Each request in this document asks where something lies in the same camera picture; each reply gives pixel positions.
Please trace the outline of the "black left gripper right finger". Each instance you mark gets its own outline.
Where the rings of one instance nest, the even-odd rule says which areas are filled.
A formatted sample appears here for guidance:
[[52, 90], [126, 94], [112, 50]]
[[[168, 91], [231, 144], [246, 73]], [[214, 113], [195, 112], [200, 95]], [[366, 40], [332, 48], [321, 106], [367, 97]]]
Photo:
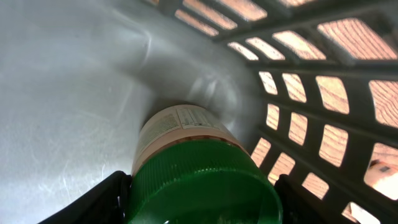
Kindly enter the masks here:
[[330, 210], [314, 194], [292, 182], [286, 174], [274, 185], [283, 207], [283, 224], [352, 224], [343, 215]]

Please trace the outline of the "orange white small box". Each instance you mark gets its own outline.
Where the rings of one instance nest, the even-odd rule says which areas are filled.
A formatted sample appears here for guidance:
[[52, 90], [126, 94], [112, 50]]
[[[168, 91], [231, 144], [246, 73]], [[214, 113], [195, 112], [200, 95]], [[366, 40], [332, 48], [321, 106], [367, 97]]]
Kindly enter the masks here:
[[397, 200], [397, 166], [380, 160], [371, 161], [364, 182], [391, 200]]

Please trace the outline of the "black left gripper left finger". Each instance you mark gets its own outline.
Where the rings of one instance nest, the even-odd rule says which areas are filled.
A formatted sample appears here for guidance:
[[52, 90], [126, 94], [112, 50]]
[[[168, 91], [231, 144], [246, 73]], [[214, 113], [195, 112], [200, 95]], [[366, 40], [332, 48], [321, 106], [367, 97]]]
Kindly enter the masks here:
[[70, 205], [40, 224], [113, 224], [123, 223], [128, 205], [132, 176], [113, 172]]

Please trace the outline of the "green lid jar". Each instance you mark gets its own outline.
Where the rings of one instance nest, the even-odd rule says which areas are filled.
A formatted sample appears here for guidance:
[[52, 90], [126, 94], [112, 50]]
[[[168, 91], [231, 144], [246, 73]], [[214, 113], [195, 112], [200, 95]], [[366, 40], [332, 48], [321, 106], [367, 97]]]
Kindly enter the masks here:
[[171, 106], [139, 134], [126, 223], [281, 223], [272, 184], [223, 123]]

